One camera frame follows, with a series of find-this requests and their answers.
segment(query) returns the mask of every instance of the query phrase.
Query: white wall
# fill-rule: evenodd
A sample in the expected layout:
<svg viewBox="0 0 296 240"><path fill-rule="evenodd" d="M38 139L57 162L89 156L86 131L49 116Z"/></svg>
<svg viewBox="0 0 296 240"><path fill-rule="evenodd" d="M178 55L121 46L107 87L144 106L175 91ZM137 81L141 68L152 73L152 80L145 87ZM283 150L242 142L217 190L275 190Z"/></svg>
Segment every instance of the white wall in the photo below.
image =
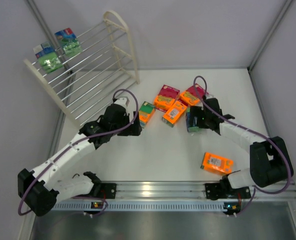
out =
<svg viewBox="0 0 296 240"><path fill-rule="evenodd" d="M141 68L247 67L284 0L36 0L53 32L78 35L115 10Z"/></svg>
<svg viewBox="0 0 296 240"><path fill-rule="evenodd" d="M286 142L296 182L296 1L255 66L253 79L272 134Z"/></svg>
<svg viewBox="0 0 296 240"><path fill-rule="evenodd" d="M47 157L58 109L23 59L45 41L23 0L0 1L0 240L17 239L17 175Z"/></svg>

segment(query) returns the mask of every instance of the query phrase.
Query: package on rack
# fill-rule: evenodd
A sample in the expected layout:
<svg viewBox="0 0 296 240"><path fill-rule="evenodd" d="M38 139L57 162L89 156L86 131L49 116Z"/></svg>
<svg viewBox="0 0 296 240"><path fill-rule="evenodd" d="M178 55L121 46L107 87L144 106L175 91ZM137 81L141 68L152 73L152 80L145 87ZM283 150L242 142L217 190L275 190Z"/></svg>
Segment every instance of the package on rack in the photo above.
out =
<svg viewBox="0 0 296 240"><path fill-rule="evenodd" d="M187 106L183 103L176 101L174 105L163 115L162 121L173 128L174 124L186 111Z"/></svg>
<svg viewBox="0 0 296 240"><path fill-rule="evenodd" d="M154 99L153 104L156 106L156 109L166 112L171 108L174 102L178 100L179 94L180 90L168 85L163 85L159 94Z"/></svg>
<svg viewBox="0 0 296 240"><path fill-rule="evenodd" d="M199 93L200 97L205 95L204 89L196 84L197 92ZM186 91L180 94L180 100L183 101L186 105L195 106L200 102L194 86L189 87Z"/></svg>
<svg viewBox="0 0 296 240"><path fill-rule="evenodd" d="M71 28L58 31L55 33L55 36L60 47L68 57L73 57L82 52L80 43Z"/></svg>
<svg viewBox="0 0 296 240"><path fill-rule="evenodd" d="M204 154L201 168L214 174L226 175L232 173L233 160L209 152Z"/></svg>
<svg viewBox="0 0 296 240"><path fill-rule="evenodd" d="M56 51L48 41L37 45L35 48L33 48L33 51L38 59L39 64L46 73L51 73L56 69L63 67L56 54Z"/></svg>
<svg viewBox="0 0 296 240"><path fill-rule="evenodd" d="M139 120L142 128L144 128L147 125L155 111L156 109L154 105L148 103L147 101L143 102L139 109Z"/></svg>

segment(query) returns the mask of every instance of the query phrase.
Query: orange box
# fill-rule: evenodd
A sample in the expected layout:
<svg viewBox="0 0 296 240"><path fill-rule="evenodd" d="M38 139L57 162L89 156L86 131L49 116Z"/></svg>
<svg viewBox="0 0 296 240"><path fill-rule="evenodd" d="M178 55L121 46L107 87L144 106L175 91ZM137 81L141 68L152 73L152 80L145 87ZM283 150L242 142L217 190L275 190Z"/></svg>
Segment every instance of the orange box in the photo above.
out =
<svg viewBox="0 0 296 240"><path fill-rule="evenodd" d="M154 105L148 103L147 101L143 102L139 109L139 120L142 128L146 126L155 111L156 109Z"/></svg>
<svg viewBox="0 0 296 240"><path fill-rule="evenodd" d="M160 111L166 112L179 98L180 90L168 85L163 85L158 96L154 99L153 105Z"/></svg>
<svg viewBox="0 0 296 240"><path fill-rule="evenodd" d="M179 120L187 106L183 103L176 101L174 105L163 115L162 121L173 128L174 124Z"/></svg>
<svg viewBox="0 0 296 240"><path fill-rule="evenodd" d="M196 88L199 95L203 97L204 89L200 87L198 84L196 84ZM200 102L200 99L198 98L198 95L193 86L189 87L186 91L180 94L180 100L182 100L190 106L195 106L198 102Z"/></svg>
<svg viewBox="0 0 296 240"><path fill-rule="evenodd" d="M232 166L232 160L206 152L201 168L214 174L226 175L232 173Z"/></svg>

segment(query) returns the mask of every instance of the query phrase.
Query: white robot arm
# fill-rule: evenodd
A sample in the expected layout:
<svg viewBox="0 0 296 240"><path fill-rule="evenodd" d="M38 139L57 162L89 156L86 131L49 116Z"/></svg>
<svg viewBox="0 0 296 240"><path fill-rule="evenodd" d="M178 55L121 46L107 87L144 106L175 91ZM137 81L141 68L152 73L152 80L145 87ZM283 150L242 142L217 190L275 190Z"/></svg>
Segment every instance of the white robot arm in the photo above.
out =
<svg viewBox="0 0 296 240"><path fill-rule="evenodd" d="M222 191L229 194L236 192L237 189L254 185L263 188L287 179L287 167L280 154L267 139L252 133L253 131L249 129L239 128L235 122L234 125L227 123L214 114L213 111L226 120L234 119L229 114L222 115L222 110L216 98L203 99L203 103L207 107L192 106L190 108L190 119L195 121L196 127L215 131L219 135L232 140L250 155L250 168L225 175L220 181ZM285 156L292 176L293 169L283 139L276 136L270 138L270 140Z"/></svg>
<svg viewBox="0 0 296 240"><path fill-rule="evenodd" d="M79 133L54 156L31 171L23 169L19 173L18 192L21 198L32 182L38 179L24 199L24 202L37 216L46 214L55 203L74 196L91 193L93 197L96 197L101 181L94 173L85 172L83 175L68 180L64 179L64 176L67 172L71 172L78 161L107 143L113 135L140 135L142 129L137 115L134 122L123 131L90 138L95 134L118 130L128 125L130 122L126 111L128 102L127 97L116 99L107 107L104 115L99 117L100 120L86 123Z"/></svg>

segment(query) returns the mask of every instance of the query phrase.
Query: green juice box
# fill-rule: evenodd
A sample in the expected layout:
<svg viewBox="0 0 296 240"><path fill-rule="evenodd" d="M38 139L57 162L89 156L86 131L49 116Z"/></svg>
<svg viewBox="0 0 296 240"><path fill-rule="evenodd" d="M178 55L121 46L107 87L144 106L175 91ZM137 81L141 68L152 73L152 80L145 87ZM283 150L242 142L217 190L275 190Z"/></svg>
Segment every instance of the green juice box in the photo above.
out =
<svg viewBox="0 0 296 240"><path fill-rule="evenodd" d="M82 52L80 43L71 28L58 31L55 33L55 36L68 57L73 57Z"/></svg>

